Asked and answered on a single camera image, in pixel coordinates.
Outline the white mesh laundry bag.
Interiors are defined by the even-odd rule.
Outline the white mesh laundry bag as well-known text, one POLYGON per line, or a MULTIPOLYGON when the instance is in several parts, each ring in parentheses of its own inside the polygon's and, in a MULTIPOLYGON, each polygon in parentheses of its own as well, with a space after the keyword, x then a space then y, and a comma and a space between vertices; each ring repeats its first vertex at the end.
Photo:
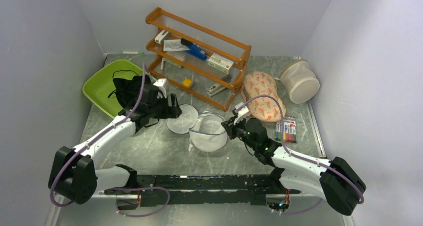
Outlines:
POLYGON ((212 112, 199 113, 190 104, 180 106, 181 115, 175 119, 167 119, 167 128, 176 134, 190 136, 190 145, 203 152, 214 152, 227 142, 227 134, 223 126, 223 117, 212 112))

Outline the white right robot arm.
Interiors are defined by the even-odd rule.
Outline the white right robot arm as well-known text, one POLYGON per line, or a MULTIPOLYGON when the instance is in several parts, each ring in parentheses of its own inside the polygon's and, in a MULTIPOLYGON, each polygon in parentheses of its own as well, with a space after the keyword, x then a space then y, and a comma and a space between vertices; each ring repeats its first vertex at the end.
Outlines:
POLYGON ((267 129, 255 118, 236 122, 231 117, 221 125, 229 139, 241 140, 259 162, 277 171, 269 180, 273 192, 290 189, 312 194, 346 216, 364 203, 367 187, 345 159, 318 159, 291 150, 269 138, 267 129))

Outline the black bra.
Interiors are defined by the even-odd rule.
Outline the black bra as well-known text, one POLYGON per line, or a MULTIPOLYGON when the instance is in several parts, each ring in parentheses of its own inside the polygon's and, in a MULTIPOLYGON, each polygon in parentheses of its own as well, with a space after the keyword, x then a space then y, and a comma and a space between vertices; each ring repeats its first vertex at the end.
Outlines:
POLYGON ((118 103, 123 108, 133 108, 140 94, 142 76, 133 70, 117 70, 112 75, 112 82, 116 89, 113 90, 107 98, 115 95, 118 103), (116 73, 121 72, 132 72, 132 79, 128 80, 115 77, 116 73))

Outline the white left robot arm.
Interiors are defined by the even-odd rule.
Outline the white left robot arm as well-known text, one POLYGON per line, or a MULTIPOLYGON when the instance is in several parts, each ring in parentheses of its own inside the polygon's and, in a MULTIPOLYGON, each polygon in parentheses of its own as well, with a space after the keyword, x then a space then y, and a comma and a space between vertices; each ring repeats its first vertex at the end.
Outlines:
POLYGON ((136 170, 122 164, 100 169, 98 163, 121 141, 142 128, 151 127, 152 119, 181 115, 176 95, 167 93, 168 84, 166 79, 160 78, 152 84, 142 85, 141 95, 133 108, 123 109, 88 140, 73 148, 63 146, 55 153, 48 182, 54 205, 61 206, 54 199, 56 193, 71 203, 83 204, 99 191, 115 189, 126 194, 136 191, 139 186, 136 170))

